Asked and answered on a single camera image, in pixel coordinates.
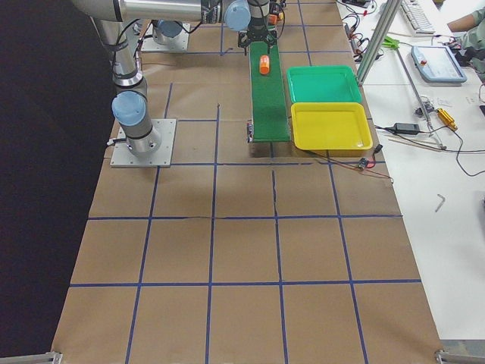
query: power adapter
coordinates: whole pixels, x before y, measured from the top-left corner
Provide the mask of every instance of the power adapter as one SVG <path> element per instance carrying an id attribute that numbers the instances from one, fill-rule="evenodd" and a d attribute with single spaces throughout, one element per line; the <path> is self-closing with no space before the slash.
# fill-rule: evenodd
<path id="1" fill-rule="evenodd" d="M 394 134 L 418 135 L 421 131 L 419 125 L 408 123 L 395 123 L 392 127 L 385 127 L 387 131 Z"/>

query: cable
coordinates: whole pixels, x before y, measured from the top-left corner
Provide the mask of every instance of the cable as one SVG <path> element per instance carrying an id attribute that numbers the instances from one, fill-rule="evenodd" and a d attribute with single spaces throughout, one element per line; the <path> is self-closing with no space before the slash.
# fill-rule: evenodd
<path id="1" fill-rule="evenodd" d="M 351 171 L 356 171 L 356 172 L 359 172 L 360 174 L 362 174 L 363 176 L 366 176 L 366 177 L 373 177 L 373 178 L 382 178 L 382 179 L 388 179 L 388 180 L 391 180 L 391 182 L 393 182 L 393 178 L 390 177 L 389 175 L 387 174 L 383 174 L 383 173 L 379 173 L 379 172 L 376 172 L 376 171 L 369 171 L 368 169 L 360 169 L 358 167 L 355 167 L 353 165 L 347 165 L 345 163 L 342 163 L 342 162 L 339 162 L 337 161 L 336 159 L 333 159 L 333 158 L 330 158 L 326 155 L 321 155 L 321 154 L 318 154 L 316 152 L 312 152 L 312 151 L 305 151 L 307 154 L 310 154 L 310 155 L 316 155 L 317 157 L 321 157 L 321 158 L 324 158 L 326 159 L 328 162 L 331 162 L 331 163 L 334 163 L 335 165 L 338 165 L 342 168 L 346 168 L 346 169 L 349 169 Z"/>
<path id="2" fill-rule="evenodd" d="M 375 11 L 377 10 L 377 2 L 376 0 L 371 0 L 371 8 L 372 10 L 371 11 L 364 11 L 363 13 L 358 13 L 357 11 L 355 11 L 355 9 L 353 8 L 350 8 L 349 5 L 341 2 L 340 0 L 336 0 L 336 2 L 338 2 L 339 4 L 345 6 L 347 8 L 348 11 L 350 11 L 351 13 L 353 14 L 357 14 L 357 15 L 363 15 L 363 16 L 366 16 L 366 15 L 369 15 L 369 14 L 373 14 L 375 13 Z"/>
<path id="3" fill-rule="evenodd" d="M 153 27 L 153 23 L 150 22 L 150 24 L 146 27 L 145 29 L 145 32 L 143 32 L 143 35 L 141 35 L 139 38 L 138 38 L 138 43 L 136 45 L 136 48 L 135 48 L 135 52 L 133 53 L 133 58 L 136 57 L 136 52 L 137 51 L 141 51 L 142 47 L 143 47 L 143 41 L 145 39 L 148 39 L 148 38 L 153 38 L 153 35 L 152 34 L 149 34 L 149 35 L 146 35 L 146 33 L 149 31 L 149 28 L 150 27 Z"/>
<path id="4" fill-rule="evenodd" d="M 118 47 L 120 45 L 120 40 L 121 40 L 121 37 L 125 34 L 125 32 L 132 26 L 134 25 L 139 19 L 135 19 L 135 20 L 132 20 L 128 23 L 128 25 L 126 25 L 123 30 L 121 31 L 120 35 L 118 36 L 118 38 L 116 39 L 116 43 L 114 44 L 114 47 Z M 114 51 L 113 52 L 113 58 L 111 60 L 111 70 L 112 72 L 114 73 L 114 63 L 116 62 L 116 52 L 117 51 Z"/>
<path id="5" fill-rule="evenodd" d="M 281 38 L 281 34 L 283 34 L 283 31 L 285 29 L 285 23 L 286 23 L 286 14 L 285 14 L 285 11 L 283 9 L 283 6 L 277 2 L 274 3 L 275 5 L 278 6 L 278 8 L 280 8 L 280 11 L 283 13 L 283 24 L 281 24 L 281 31 L 280 31 L 280 34 L 278 35 L 278 37 L 276 38 L 276 40 L 278 40 L 279 38 Z"/>
<path id="6" fill-rule="evenodd" d="M 215 3 L 215 5 L 214 5 L 212 8 L 208 9 L 208 11 L 207 11 L 207 12 L 208 12 L 208 13 L 212 12 L 212 11 L 213 11 L 213 10 L 214 10 L 214 9 L 215 9 L 217 6 L 219 6 L 219 5 L 221 4 L 221 2 L 222 2 L 222 0 L 218 0 L 218 1 Z M 191 30 L 187 30 L 187 29 L 185 29 L 185 27 L 183 26 L 183 24 L 182 24 L 181 22 L 176 21 L 176 20 L 174 20 L 174 22 L 175 22 L 175 24 L 176 24 L 176 25 L 178 25 L 179 27 L 181 27 L 181 28 L 182 28 L 182 30 L 183 30 L 185 33 L 187 33 L 187 34 L 192 34 L 192 33 L 194 33 L 194 32 L 195 32 L 195 31 L 196 31 L 196 30 L 197 30 L 197 29 L 198 29 L 198 28 L 199 28 L 199 27 L 202 25 L 202 20 L 201 20 L 201 21 L 200 21 L 200 22 L 199 22 L 199 23 L 198 23 L 198 24 L 197 24 L 195 27 L 193 27 L 193 29 L 191 29 Z"/>
<path id="7" fill-rule="evenodd" d="M 367 42 L 367 45 L 365 46 L 364 49 L 362 49 L 361 53 L 365 53 L 365 51 L 367 51 L 367 47 L 369 46 L 369 42 L 370 42 L 369 38 L 366 37 L 366 38 L 361 39 L 359 46 L 362 46 L 362 44 L 364 42 Z"/>
<path id="8" fill-rule="evenodd" d="M 485 102 L 485 100 L 482 99 L 482 87 L 483 86 L 485 86 L 485 83 L 482 83 L 480 85 L 480 88 L 478 89 L 478 98 L 480 99 L 480 101 Z"/>
<path id="9" fill-rule="evenodd" d="M 127 138 L 113 138 L 113 139 L 110 139 L 106 143 L 106 148 L 108 148 L 109 146 L 114 146 L 115 144 L 118 144 L 118 143 L 126 142 L 126 141 L 127 141 Z"/>
<path id="10" fill-rule="evenodd" d="M 436 34 L 436 35 L 432 36 L 431 37 L 431 45 L 433 45 L 433 40 L 435 38 L 440 38 L 441 36 L 447 36 L 447 35 L 446 34 Z M 456 38 L 454 36 L 447 36 L 447 37 L 449 38 L 449 43 L 456 42 Z"/>
<path id="11" fill-rule="evenodd" d="M 435 146 L 429 146 L 427 144 L 424 144 L 424 143 L 419 143 L 419 142 L 416 142 L 415 140 L 413 139 L 409 139 L 409 138 L 406 138 L 405 136 L 402 136 L 400 134 L 397 134 L 397 133 L 394 133 L 392 130 L 387 130 L 388 128 L 385 128 L 385 127 L 379 127 L 377 125 L 374 125 L 374 127 L 376 129 L 380 129 L 380 130 L 384 130 L 386 131 L 387 133 L 391 133 L 392 135 L 396 135 L 397 137 L 399 138 L 402 138 L 410 143 L 413 143 L 413 144 L 416 144 L 418 146 L 423 146 L 424 148 L 428 148 L 428 149 L 433 149 L 433 150 L 437 150 L 439 152 L 449 152 L 449 153 L 457 153 L 458 150 L 453 150 L 453 149 L 441 149 L 441 148 L 437 148 Z M 449 127 L 447 127 L 446 125 L 444 127 L 439 127 L 438 129 L 434 129 L 434 130 L 430 130 L 430 131 L 421 131 L 420 133 L 422 134 L 429 134 L 429 133 L 433 133 L 434 131 L 437 131 L 439 129 L 444 129 L 444 128 L 447 128 L 449 129 Z M 481 154 L 481 153 L 484 153 L 485 152 L 485 149 L 476 149 L 476 150 L 460 150 L 459 151 L 461 154 Z"/>
<path id="12" fill-rule="evenodd" d="M 350 13 L 350 14 L 347 14 L 345 17 L 342 18 L 342 22 L 344 22 L 346 19 L 350 19 L 350 18 L 353 18 L 354 21 L 355 21 L 354 22 L 354 25 L 352 25 L 349 28 L 350 33 L 354 33 L 357 30 L 359 24 L 361 23 L 361 18 L 357 14 Z"/>
<path id="13" fill-rule="evenodd" d="M 183 26 L 183 24 L 181 22 L 179 22 L 179 21 L 175 21 L 175 24 L 178 25 L 179 27 L 181 27 L 182 30 L 185 33 L 192 34 L 192 33 L 194 33 L 202 25 L 202 20 L 195 27 L 193 27 L 191 30 L 185 29 L 185 27 Z"/>
<path id="14" fill-rule="evenodd" d="M 376 126 L 376 128 L 377 128 L 377 129 L 385 130 L 385 131 L 387 131 L 388 133 L 391 133 L 391 134 L 397 135 L 398 137 L 403 138 L 404 140 L 407 140 L 407 141 L 409 141 L 409 142 L 411 142 L 411 143 L 414 143 L 414 144 L 417 144 L 417 145 L 419 145 L 419 146 L 423 146 L 423 147 L 428 148 L 428 149 L 435 149 L 435 150 L 439 150 L 439 151 L 441 151 L 441 152 L 451 152 L 451 153 L 456 153 L 456 156 L 455 156 L 456 163 L 458 164 L 458 166 L 460 167 L 460 169 L 463 171 L 463 173 L 465 173 L 465 174 L 466 174 L 467 176 L 469 176 L 469 177 L 476 177 L 476 176 L 477 176 L 477 175 L 479 175 L 479 174 L 485 173 L 485 170 L 479 171 L 479 172 L 474 173 L 474 174 L 469 173 L 468 171 L 466 171 L 466 170 L 465 170 L 465 168 L 463 167 L 463 165 L 461 164 L 461 162 L 460 162 L 460 161 L 459 161 L 459 159 L 458 159 L 458 158 L 459 158 L 459 156 L 460 156 L 460 153 L 461 153 L 461 154 L 464 154 L 464 153 L 467 153 L 467 154 L 478 154 L 478 153 L 485 152 L 485 149 L 482 149 L 482 150 L 468 150 L 468 151 L 463 151 L 463 150 L 462 150 L 462 147 L 463 147 L 463 139 L 462 139 L 462 138 L 461 138 L 461 137 L 460 137 L 460 136 L 459 136 L 459 135 L 458 135 L 458 134 L 457 134 L 457 133 L 456 133 L 456 132 L 455 132 L 455 131 L 454 131 L 452 128 L 450 128 L 450 127 L 448 127 L 448 126 L 444 126 L 444 127 L 446 127 L 446 128 L 448 128 L 448 129 L 450 129 L 450 130 L 451 130 L 451 131 L 452 131 L 452 132 L 453 132 L 453 133 L 456 135 L 456 137 L 457 137 L 457 138 L 460 140 L 460 147 L 458 148 L 458 150 L 451 150 L 451 149 L 445 149 L 445 150 L 443 150 L 443 149 L 440 149 L 440 148 L 435 148 L 435 147 L 433 147 L 433 146 L 428 146 L 428 145 L 423 144 L 423 143 L 418 143 L 418 142 L 415 142 L 414 140 L 411 140 L 411 139 L 409 139 L 409 138 L 405 138 L 405 137 L 403 137 L 402 135 L 399 135 L 399 134 L 397 134 L 397 133 L 393 133 L 392 131 L 389 131 L 389 130 L 387 130 L 387 129 L 386 129 L 386 128 L 384 128 L 384 127 L 377 127 L 377 126 Z"/>
<path id="15" fill-rule="evenodd" d="M 371 155 L 371 163 L 368 163 L 366 168 L 374 168 L 376 166 L 376 154 L 380 152 L 383 148 L 382 144 L 377 144 L 377 146 L 374 148 L 374 151 L 372 152 Z"/>
<path id="16" fill-rule="evenodd" d="M 463 139 L 453 129 L 450 129 L 450 130 L 458 137 L 458 139 L 460 139 L 460 147 L 458 148 L 458 151 L 456 153 L 455 160 L 456 160 L 456 163 L 458 163 L 458 166 L 460 167 L 460 169 L 463 171 L 463 173 L 465 173 L 469 177 L 476 177 L 479 174 L 485 173 L 485 170 L 482 170 L 482 171 L 479 171 L 477 173 L 471 174 L 471 173 L 469 173 L 465 170 L 465 168 L 462 166 L 462 164 L 460 163 L 460 161 L 458 159 L 458 157 L 460 156 L 460 152 L 462 151 Z"/>
<path id="17" fill-rule="evenodd" d="M 261 19 L 264 19 L 264 11 L 263 11 L 263 7 L 262 7 L 262 5 L 261 5 L 261 4 L 259 4 L 259 3 L 256 3 L 256 5 L 258 6 L 259 11 L 261 12 Z M 276 38 L 276 39 L 275 39 L 275 38 L 273 37 L 273 34 L 271 34 L 271 33 L 270 33 L 270 29 L 268 28 L 268 25 L 266 24 L 266 22 L 265 22 L 265 21 L 263 21 L 263 24 L 264 24 L 264 27 L 266 28 L 266 31 L 268 32 L 268 35 L 269 35 L 269 36 L 270 36 L 270 37 L 271 37 L 271 38 L 272 38 L 274 41 L 278 40 L 278 38 Z"/>
<path id="18" fill-rule="evenodd" d="M 352 38 L 356 38 L 359 42 L 364 40 L 364 34 L 362 33 L 353 33 Z"/>

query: person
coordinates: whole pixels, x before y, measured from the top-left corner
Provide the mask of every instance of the person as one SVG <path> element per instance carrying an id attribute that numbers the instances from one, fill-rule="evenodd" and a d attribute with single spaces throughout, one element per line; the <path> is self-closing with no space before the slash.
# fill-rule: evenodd
<path id="1" fill-rule="evenodd" d="M 469 62 L 482 81 L 485 81 L 485 7 L 448 23 L 453 33 L 466 32 L 457 40 L 462 51 L 457 59 Z"/>

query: plastic tray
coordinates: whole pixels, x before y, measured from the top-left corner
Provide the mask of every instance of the plastic tray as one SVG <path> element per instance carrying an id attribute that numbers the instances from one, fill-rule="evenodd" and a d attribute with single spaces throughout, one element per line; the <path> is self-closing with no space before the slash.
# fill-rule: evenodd
<path id="1" fill-rule="evenodd" d="M 286 72 L 292 102 L 360 102 L 352 69 L 344 65 L 290 67 Z"/>
<path id="2" fill-rule="evenodd" d="M 365 151 L 372 147 L 364 108 L 357 102 L 297 102 L 293 138 L 303 150 Z"/>

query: yellow tool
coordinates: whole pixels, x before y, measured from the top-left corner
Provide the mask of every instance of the yellow tool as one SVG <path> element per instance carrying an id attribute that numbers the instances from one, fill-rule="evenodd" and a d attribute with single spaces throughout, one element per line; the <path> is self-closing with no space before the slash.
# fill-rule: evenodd
<path id="1" fill-rule="evenodd" d="M 442 108 L 437 108 L 436 109 L 436 113 L 438 114 L 438 118 L 440 118 L 440 120 L 447 126 L 447 127 L 450 127 L 452 128 L 453 130 L 457 130 L 458 127 L 456 126 L 455 124 L 455 119 L 453 119 L 451 117 L 450 114 L 448 114 L 448 112 L 446 112 L 445 110 L 443 110 Z"/>

